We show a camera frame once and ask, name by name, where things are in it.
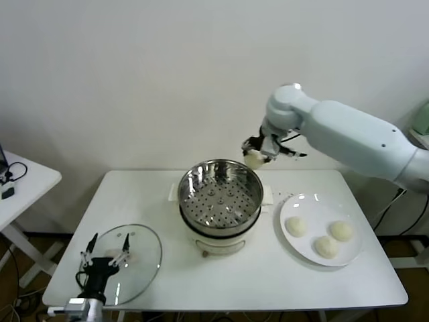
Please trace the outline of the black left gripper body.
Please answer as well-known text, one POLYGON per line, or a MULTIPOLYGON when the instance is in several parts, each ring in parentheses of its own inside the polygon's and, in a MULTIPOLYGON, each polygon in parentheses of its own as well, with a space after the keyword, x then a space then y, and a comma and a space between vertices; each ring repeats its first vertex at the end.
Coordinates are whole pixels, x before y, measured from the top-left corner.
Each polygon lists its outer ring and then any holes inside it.
POLYGON ((109 266, 112 257, 93 258, 92 266, 77 272, 77 284, 80 288, 78 298, 105 301, 105 289, 108 279, 117 273, 117 267, 109 266))

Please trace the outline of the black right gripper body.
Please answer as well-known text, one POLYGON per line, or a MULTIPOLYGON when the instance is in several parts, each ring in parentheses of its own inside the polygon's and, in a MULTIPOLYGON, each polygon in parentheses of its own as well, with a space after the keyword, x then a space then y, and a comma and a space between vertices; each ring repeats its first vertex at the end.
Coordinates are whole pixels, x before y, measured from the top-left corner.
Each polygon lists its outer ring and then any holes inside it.
POLYGON ((257 137, 251 136, 249 138, 249 150, 262 152, 264 140, 265 136, 263 134, 259 134, 257 137))

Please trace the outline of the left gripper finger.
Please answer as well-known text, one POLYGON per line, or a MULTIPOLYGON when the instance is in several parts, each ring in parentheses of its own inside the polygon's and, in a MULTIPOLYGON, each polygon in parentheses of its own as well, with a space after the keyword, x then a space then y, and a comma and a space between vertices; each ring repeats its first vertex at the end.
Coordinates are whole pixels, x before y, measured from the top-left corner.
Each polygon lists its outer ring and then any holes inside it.
POLYGON ((81 264, 83 268, 92 266, 93 264, 92 252, 97 242, 97 238, 98 238, 98 233, 95 233, 93 238, 87 244, 86 250, 80 253, 81 264))
POLYGON ((126 235, 125 241, 123 243, 123 247, 121 251, 117 251, 113 256, 113 259, 108 263, 109 266, 112 267, 121 267, 128 263, 130 258, 130 244, 129 244, 129 234, 126 235))

